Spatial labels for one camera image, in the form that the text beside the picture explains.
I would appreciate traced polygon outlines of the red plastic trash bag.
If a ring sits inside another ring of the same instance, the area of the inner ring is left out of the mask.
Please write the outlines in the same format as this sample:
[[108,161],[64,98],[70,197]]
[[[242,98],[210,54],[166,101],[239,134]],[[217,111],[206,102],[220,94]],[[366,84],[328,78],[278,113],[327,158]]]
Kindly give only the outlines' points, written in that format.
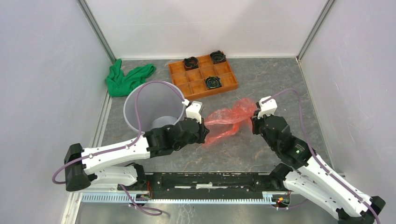
[[239,132],[244,127],[252,129],[251,117],[257,110],[256,102],[242,98],[231,108],[218,109],[205,118],[205,126],[210,130],[205,138],[205,147],[215,145]]

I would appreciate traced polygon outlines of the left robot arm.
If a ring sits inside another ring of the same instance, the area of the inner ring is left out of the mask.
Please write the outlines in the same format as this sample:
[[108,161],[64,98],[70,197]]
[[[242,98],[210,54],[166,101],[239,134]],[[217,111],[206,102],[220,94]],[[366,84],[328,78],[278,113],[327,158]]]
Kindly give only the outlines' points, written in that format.
[[186,145],[203,144],[209,132],[203,119],[184,118],[113,145],[83,148],[79,143],[72,144],[64,158],[65,189],[73,192],[93,184],[122,184],[141,190],[147,184],[143,167],[120,168],[117,164],[166,156]]

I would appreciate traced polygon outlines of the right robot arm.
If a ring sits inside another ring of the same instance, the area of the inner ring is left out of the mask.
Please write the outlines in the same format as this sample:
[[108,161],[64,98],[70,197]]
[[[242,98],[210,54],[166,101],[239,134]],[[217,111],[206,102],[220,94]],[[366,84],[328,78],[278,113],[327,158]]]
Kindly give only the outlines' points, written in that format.
[[298,193],[327,211],[339,224],[379,223],[385,206],[379,196],[369,196],[336,173],[308,144],[292,135],[283,117],[251,117],[252,133],[263,137],[281,163],[271,172],[275,190]]

